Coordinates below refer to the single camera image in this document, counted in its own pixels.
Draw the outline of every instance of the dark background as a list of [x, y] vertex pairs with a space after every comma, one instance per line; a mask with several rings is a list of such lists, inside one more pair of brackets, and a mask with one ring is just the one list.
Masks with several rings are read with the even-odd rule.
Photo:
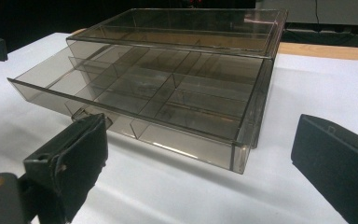
[[136, 7], [255, 7], [255, 0], [0, 0], [7, 51], [52, 33], [72, 33]]

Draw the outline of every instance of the white tabletop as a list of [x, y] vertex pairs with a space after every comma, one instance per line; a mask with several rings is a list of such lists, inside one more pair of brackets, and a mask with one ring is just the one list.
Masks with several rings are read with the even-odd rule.
[[[0, 172], [67, 127], [6, 80], [66, 47], [53, 34], [0, 62]], [[244, 175], [108, 133], [109, 159], [73, 223], [346, 223], [292, 164], [300, 114], [358, 133], [358, 61], [278, 54], [259, 137]]]

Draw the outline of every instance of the clear plastic drawer organizer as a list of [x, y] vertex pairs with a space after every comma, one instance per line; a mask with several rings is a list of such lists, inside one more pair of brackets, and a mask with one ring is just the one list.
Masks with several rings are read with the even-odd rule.
[[36, 105], [243, 174], [285, 10], [132, 9], [9, 81]]

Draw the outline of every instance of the plastic storage box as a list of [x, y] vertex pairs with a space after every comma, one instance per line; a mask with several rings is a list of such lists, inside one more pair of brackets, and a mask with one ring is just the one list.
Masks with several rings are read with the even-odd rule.
[[286, 10], [132, 9], [15, 79], [25, 100], [243, 174]]

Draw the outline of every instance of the wooden surface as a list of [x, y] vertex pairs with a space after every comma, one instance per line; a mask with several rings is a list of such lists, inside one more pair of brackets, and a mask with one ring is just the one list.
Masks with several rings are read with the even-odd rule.
[[278, 53], [319, 58], [358, 60], [358, 48], [351, 47], [294, 44], [281, 42], [278, 48]]

